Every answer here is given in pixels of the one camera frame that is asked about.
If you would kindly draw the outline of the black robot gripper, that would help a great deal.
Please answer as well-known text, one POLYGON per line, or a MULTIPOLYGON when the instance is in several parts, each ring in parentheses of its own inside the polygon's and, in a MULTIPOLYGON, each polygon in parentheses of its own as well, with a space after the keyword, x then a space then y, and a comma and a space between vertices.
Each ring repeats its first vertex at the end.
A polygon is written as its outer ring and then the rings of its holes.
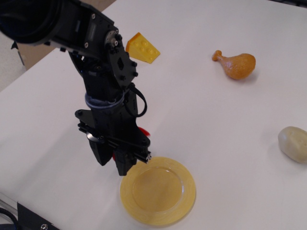
POLYGON ((79 130, 87 135, 93 154, 102 166, 115 156, 119 176, 126 176, 137 159, 147 162, 150 158, 149 139, 139 130, 137 94, 121 93, 111 101, 103 101, 85 95, 90 110, 78 110, 79 130))

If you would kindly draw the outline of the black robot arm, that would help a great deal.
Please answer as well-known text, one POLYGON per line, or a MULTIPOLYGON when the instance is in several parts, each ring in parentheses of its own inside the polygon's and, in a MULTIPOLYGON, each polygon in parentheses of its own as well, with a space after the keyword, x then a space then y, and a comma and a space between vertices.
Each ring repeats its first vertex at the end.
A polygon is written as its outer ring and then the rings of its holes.
POLYGON ((150 140, 136 124, 143 98, 133 83, 137 63, 112 20, 79 0, 3 0, 0 30, 17 43, 69 53, 86 89, 88 110, 75 112, 78 127, 101 165, 114 159, 125 176, 137 161, 148 162, 150 140))

